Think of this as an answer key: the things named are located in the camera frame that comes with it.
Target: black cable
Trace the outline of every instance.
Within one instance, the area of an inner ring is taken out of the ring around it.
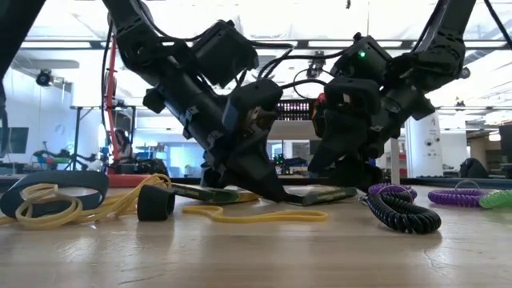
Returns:
[[[281,85],[280,88],[284,90],[284,89],[289,89],[289,88],[296,87],[296,86],[302,85],[302,84],[307,84],[307,83],[317,83],[317,84],[320,84],[322,86],[327,85],[327,83],[325,83],[322,80],[318,80],[318,79],[304,79],[304,80],[293,81],[293,82],[290,82],[290,83],[285,84],[285,85]],[[300,94],[298,96],[301,97],[301,98],[304,98],[304,99],[311,99],[311,98],[302,96]]]
[[[288,55],[290,55],[290,53],[294,50],[294,48],[289,48],[285,53],[283,53],[281,55],[281,59],[283,57],[287,57]],[[272,72],[274,72],[274,70],[278,67],[279,64],[281,64],[282,60],[281,61],[277,61],[271,68],[269,68],[269,70],[266,72],[265,76],[263,76],[264,78],[268,78],[270,77],[270,75],[272,74]]]
[[[309,68],[305,68],[303,70],[300,70],[299,72],[296,73],[296,75],[294,76],[294,80],[292,81],[292,83],[296,82],[297,81],[297,77],[301,74],[301,73],[304,73],[304,72],[307,72]],[[334,75],[332,75],[330,72],[327,72],[325,71],[324,69],[322,69],[322,72],[324,73],[327,73],[328,75],[332,76],[334,78]],[[306,97],[302,94],[300,94],[298,91],[297,91],[297,86],[294,86],[294,92],[297,94],[297,96],[299,96],[300,98],[303,98],[303,99],[311,99],[309,97]]]
[[[498,29],[500,32],[502,32],[503,37],[506,40],[506,43],[508,44],[509,48],[512,49],[512,39],[510,39],[509,33],[506,30],[505,26],[503,25],[502,21],[499,19],[498,14],[496,14],[496,11],[494,11],[493,6],[490,4],[489,0],[483,0],[483,2],[486,4],[487,9],[490,13],[490,16],[493,18],[493,20],[496,22],[496,26],[498,26]]]
[[[293,56],[287,55],[287,56],[281,56],[279,58],[272,59],[267,64],[265,64],[264,67],[258,73],[258,79],[261,79],[262,76],[263,76],[263,73],[265,72],[265,70],[267,70],[270,66],[272,66],[276,62],[282,62],[284,60],[315,60],[315,59],[317,59],[317,60],[327,60],[327,59],[332,59],[332,58],[336,58],[336,57],[342,56],[343,53],[345,53],[345,50],[341,50],[341,51],[336,52],[334,54],[328,54],[328,55],[293,55]]]
[[[164,37],[163,41],[165,41],[165,42],[177,42],[177,41],[193,42],[193,41],[197,41],[200,38],[202,38],[206,34],[206,32],[208,31],[208,30],[205,30],[201,34],[199,34],[197,36],[193,36],[192,38],[178,38],[178,37],[169,36],[166,32],[164,32],[162,29],[160,29],[160,27],[158,27],[154,23],[153,18],[151,17],[151,15],[149,15],[147,13],[146,9],[144,8],[144,5],[142,4],[142,1],[141,0],[137,1],[137,4],[138,4],[138,8],[141,10],[141,12],[144,15],[144,17],[146,17],[146,20],[148,21],[148,23],[151,25],[151,27],[153,27],[153,29],[155,31],[157,31],[157,33],[159,33],[161,36]]]
[[[100,114],[102,115],[102,125],[105,130],[106,136],[106,144],[110,145],[110,136],[109,132],[106,129],[106,120],[105,120],[105,96],[106,96],[106,83],[105,83],[105,72],[106,72],[106,57],[109,53],[110,40],[112,39],[112,33],[114,30],[114,23],[110,20],[109,29],[106,32],[106,43],[105,49],[103,51],[103,62],[102,62],[102,104],[99,107]]]
[[[428,234],[441,226],[441,217],[414,205],[408,192],[369,195],[365,202],[378,220],[396,231]]]
[[[432,14],[430,15],[429,19],[426,21],[425,27],[423,27],[422,33],[419,35],[418,40],[414,44],[413,49],[411,52],[416,51],[416,49],[419,47],[419,45],[422,43],[423,39],[426,36],[426,33],[428,32],[429,28],[432,26],[432,22],[434,21],[434,17],[438,14],[439,9],[442,8],[442,5],[444,4],[444,0],[438,0],[438,3],[434,7],[434,11],[432,11]]]
[[[240,78],[234,78],[234,80],[236,81],[237,85],[235,88],[239,88],[244,80],[246,80],[246,76],[247,76],[247,69],[244,69],[244,71],[242,71],[242,73],[240,74]]]

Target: wire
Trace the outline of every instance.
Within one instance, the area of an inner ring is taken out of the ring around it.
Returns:
[[[307,84],[307,83],[317,83],[317,84],[320,84],[322,86],[325,86],[327,85],[327,83],[325,83],[324,81],[322,80],[318,80],[318,79],[304,79],[304,80],[298,80],[298,81],[293,81],[291,83],[288,83],[288,84],[285,84],[285,85],[281,85],[280,88],[281,89],[289,89],[289,88],[295,88],[296,86],[299,86],[299,85],[302,85],[302,84]],[[300,98],[304,98],[304,99],[311,99],[311,98],[308,98],[306,96],[302,96],[301,94],[298,94],[298,96]]]
[[[437,213],[412,204],[412,197],[405,191],[369,195],[366,204],[378,220],[396,231],[429,234],[441,226]]]
[[[150,14],[148,14],[149,7],[147,7],[145,4],[142,4],[141,0],[137,1],[137,4],[138,4],[138,8],[142,12],[142,15],[144,15],[144,17],[146,18],[148,23],[151,25],[151,27],[153,27],[153,29],[155,31],[157,31],[157,33],[159,33],[161,36],[164,37],[164,39],[163,39],[164,42],[178,42],[178,41],[193,42],[193,41],[197,41],[200,38],[202,38],[208,31],[208,30],[205,30],[201,34],[199,34],[197,36],[193,36],[192,38],[178,38],[178,37],[169,36],[166,32],[164,32],[162,29],[160,29],[160,27],[158,27],[154,23],[153,18],[151,17]]]
[[[503,34],[503,37],[505,38],[506,40],[506,43],[508,44],[509,48],[512,49],[512,39],[510,39],[510,36],[508,34],[508,31],[506,30],[506,28],[504,27],[502,21],[499,19],[499,16],[498,14],[496,14],[496,11],[494,11],[494,8],[493,6],[490,4],[490,1],[489,0],[483,0],[484,3],[486,4],[487,6],[487,9],[490,13],[490,16],[493,18],[494,22],[496,22],[496,26],[498,26],[498,29],[500,30],[500,32],[502,32]]]
[[[254,47],[288,48],[288,50],[285,53],[283,53],[281,55],[281,57],[279,57],[281,59],[283,59],[283,57],[287,57],[288,55],[290,55],[291,52],[294,50],[294,46],[291,44],[288,44],[288,43],[265,43],[265,42],[256,42],[256,41],[249,40],[249,44],[251,44]],[[263,76],[263,77],[268,78],[272,74],[272,72],[274,72],[274,70],[278,67],[278,65],[281,64],[281,62],[282,62],[282,60],[277,61],[271,68],[269,68],[268,72],[266,72],[265,76]]]
[[[498,191],[488,194],[478,201],[482,208],[510,208],[512,207],[512,190]]]
[[[487,193],[480,189],[448,189],[429,192],[429,200],[439,205],[480,207],[478,201]]]
[[[102,115],[102,125],[105,130],[105,138],[107,141],[107,145],[110,144],[110,135],[106,129],[106,120],[105,120],[105,96],[106,96],[106,83],[105,83],[105,72],[106,72],[106,58],[109,53],[110,40],[112,39],[112,33],[114,30],[114,23],[110,20],[109,30],[106,32],[106,43],[105,49],[103,51],[103,60],[102,60],[102,101],[100,105],[100,114]]]
[[[299,72],[296,73],[296,75],[294,76],[294,80],[292,81],[292,83],[296,82],[297,81],[297,77],[300,75],[300,73],[304,73],[304,72],[307,72],[309,68],[305,68],[303,70],[300,70]],[[327,73],[328,75],[332,76],[334,78],[334,75],[332,75],[330,72],[327,72],[325,71],[324,69],[322,69],[322,72],[324,73]],[[294,92],[296,93],[297,96],[299,96],[300,98],[303,98],[303,99],[311,99],[309,97],[306,97],[302,94],[300,94],[298,91],[297,91],[297,86],[294,86]]]
[[[294,50],[294,48],[289,48],[285,53],[283,53],[283,55],[280,57],[280,58],[283,58],[283,57],[287,57],[288,55],[290,55],[290,53]],[[270,77],[270,75],[272,74],[272,72],[274,72],[274,70],[279,66],[279,64],[282,63],[283,60],[281,61],[277,61],[271,68],[269,68],[269,70],[266,72],[265,76],[263,76],[264,78],[268,78]]]
[[[438,14],[439,10],[442,8],[442,4],[444,4],[443,0],[438,0],[437,4],[435,5],[434,10],[432,11],[432,14],[430,15],[429,19],[426,21],[425,27],[423,27],[422,33],[419,35],[418,40],[414,44],[413,49],[411,52],[415,52],[416,49],[419,47],[419,45],[422,43],[423,39],[426,36],[426,33],[428,32],[429,28],[432,26],[432,22],[434,22],[434,17]]]
[[[328,54],[328,55],[293,55],[293,56],[289,56],[289,55],[284,56],[283,55],[279,58],[272,59],[267,64],[265,64],[264,67],[258,73],[258,79],[261,79],[265,70],[269,69],[269,67],[274,65],[276,62],[281,63],[284,60],[315,60],[315,59],[326,60],[326,59],[332,59],[332,58],[342,56],[344,53],[345,53],[345,50],[341,50],[334,54]]]
[[[411,186],[408,185],[395,185],[391,183],[375,184],[368,189],[368,194],[380,194],[380,193],[397,193],[397,192],[409,192],[413,199],[416,199],[418,192]]]

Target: ceiling light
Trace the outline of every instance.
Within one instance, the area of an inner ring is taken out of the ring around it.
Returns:
[[[502,136],[500,136],[499,132],[489,133],[489,141],[496,142],[496,141],[501,141],[501,140],[502,140]]]

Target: purple spiral keychain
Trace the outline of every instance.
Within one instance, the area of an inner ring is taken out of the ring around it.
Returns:
[[[458,188],[462,183],[472,183],[476,188]],[[460,181],[455,189],[440,189],[429,192],[429,200],[439,205],[452,205],[460,207],[480,207],[478,200],[487,192],[481,190],[477,183],[471,180]]]
[[[395,185],[391,183],[375,184],[368,189],[368,194],[385,194],[385,193],[400,193],[408,192],[412,199],[416,199],[418,192],[408,185]]]

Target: cable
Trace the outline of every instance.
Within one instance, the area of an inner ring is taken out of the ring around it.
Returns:
[[[289,48],[285,53],[283,53],[281,55],[280,58],[283,58],[283,57],[287,57],[288,55],[290,55],[290,53],[294,50],[293,47]],[[281,64],[282,60],[281,61],[277,61],[271,68],[269,68],[269,70],[266,72],[265,76],[263,76],[264,78],[268,78],[270,77],[270,75],[272,74],[272,72],[274,72],[274,70],[276,68],[278,68],[279,64]]]
[[[281,85],[280,88],[282,90],[289,89],[289,88],[292,88],[292,87],[295,88],[298,85],[307,84],[307,83],[317,83],[317,84],[320,84],[322,86],[327,85],[327,83],[325,83],[322,80],[318,80],[318,79],[304,79],[304,80],[293,81],[293,82],[285,84],[285,85]],[[300,94],[298,94],[298,96],[301,97],[301,98],[304,98],[304,99],[311,99],[311,98],[302,96]]]
[[[478,201],[486,192],[480,189],[448,189],[429,192],[428,198],[435,204],[460,207],[480,207]]]
[[[508,31],[504,27],[502,21],[499,19],[499,16],[498,16],[498,14],[496,14],[496,11],[494,11],[494,8],[490,4],[490,1],[489,0],[483,0],[483,2],[486,4],[487,9],[488,9],[488,11],[490,13],[490,16],[493,18],[494,22],[496,22],[496,26],[498,26],[498,29],[500,30],[500,32],[502,32],[503,37],[505,38],[506,43],[508,44],[509,48],[512,49],[512,39],[510,39]]]
[[[105,96],[106,96],[106,83],[105,83],[105,72],[106,72],[106,58],[109,53],[110,40],[112,39],[112,33],[114,30],[114,23],[110,20],[109,30],[106,32],[106,43],[105,49],[103,51],[103,60],[102,60],[102,101],[100,105],[100,114],[102,115],[102,125],[105,130],[105,138],[107,145],[110,144],[110,135],[106,129],[106,121],[105,121]]]
[[[219,206],[186,206],[183,208],[183,213],[207,216],[214,222],[238,224],[271,221],[320,222],[327,220],[327,213],[309,210],[281,211],[254,216],[230,217],[224,216],[223,208]]]
[[[368,195],[370,211],[389,228],[403,233],[429,234],[441,226],[441,217],[416,206],[408,192]]]
[[[328,55],[293,55],[293,56],[289,56],[289,55],[284,56],[283,55],[279,58],[274,58],[274,59],[270,60],[267,64],[265,64],[264,67],[258,73],[258,79],[261,79],[265,70],[269,69],[269,67],[272,66],[273,64],[275,64],[276,62],[280,63],[284,60],[315,60],[315,59],[327,60],[327,59],[339,57],[339,56],[343,55],[344,53],[345,53],[345,50],[341,50],[334,54],[328,54]]]
[[[376,194],[380,194],[380,193],[386,194],[386,193],[399,193],[399,192],[407,192],[410,194],[410,196],[413,199],[416,199],[416,197],[418,196],[418,192],[416,192],[416,190],[413,187],[408,186],[408,185],[380,183],[380,184],[375,184],[368,189],[368,194],[372,194],[372,195],[376,195]]]
[[[478,203],[486,209],[512,207],[512,190],[487,194],[480,198]]]
[[[142,1],[139,0],[137,1],[137,4],[138,4],[138,8],[141,10],[142,12],[142,15],[144,15],[144,17],[146,18],[146,20],[148,21],[148,23],[151,25],[151,27],[153,27],[153,29],[155,31],[157,31],[157,33],[159,33],[161,36],[164,37],[163,41],[165,42],[177,42],[177,41],[185,41],[185,42],[193,42],[193,41],[197,41],[199,40],[200,38],[202,38],[206,32],[208,30],[205,30],[204,32],[202,32],[201,34],[197,35],[197,36],[193,36],[192,38],[177,38],[177,37],[173,37],[173,36],[169,36],[166,32],[164,32],[162,29],[160,29],[153,21],[153,17],[151,17],[150,14],[148,14],[148,11],[149,11],[149,7],[146,6],[145,4],[142,4]]]
[[[308,69],[309,69],[309,68],[305,68],[305,69],[300,70],[299,72],[297,72],[297,73],[296,73],[296,75],[294,76],[294,80],[292,81],[292,83],[294,83],[294,82],[296,82],[296,81],[297,81],[297,77],[300,75],[300,73],[307,72],[307,71],[308,71]],[[334,75],[332,75],[330,72],[327,72],[327,71],[325,71],[324,69],[322,69],[322,72],[327,73],[328,75],[330,75],[331,77],[333,77],[333,78],[334,78]],[[303,99],[311,99],[311,98],[309,98],[309,97],[306,97],[306,96],[304,96],[304,95],[300,94],[300,93],[297,91],[297,86],[293,86],[293,88],[294,88],[294,92],[296,93],[296,95],[297,95],[297,96],[299,96],[300,98],[303,98]]]
[[[434,10],[432,11],[432,14],[430,15],[429,19],[426,21],[426,24],[425,26],[423,27],[423,30],[422,32],[420,33],[419,35],[419,38],[418,40],[416,41],[416,43],[414,44],[414,47],[413,49],[411,50],[411,52],[415,52],[416,49],[419,47],[419,45],[422,43],[423,39],[425,38],[426,36],[426,33],[428,32],[428,30],[430,29],[430,27],[432,26],[432,22],[434,21],[434,17],[438,14],[438,11],[439,9],[442,8],[442,5],[444,4],[444,1],[443,0],[438,0],[437,4],[435,5],[434,7]]]

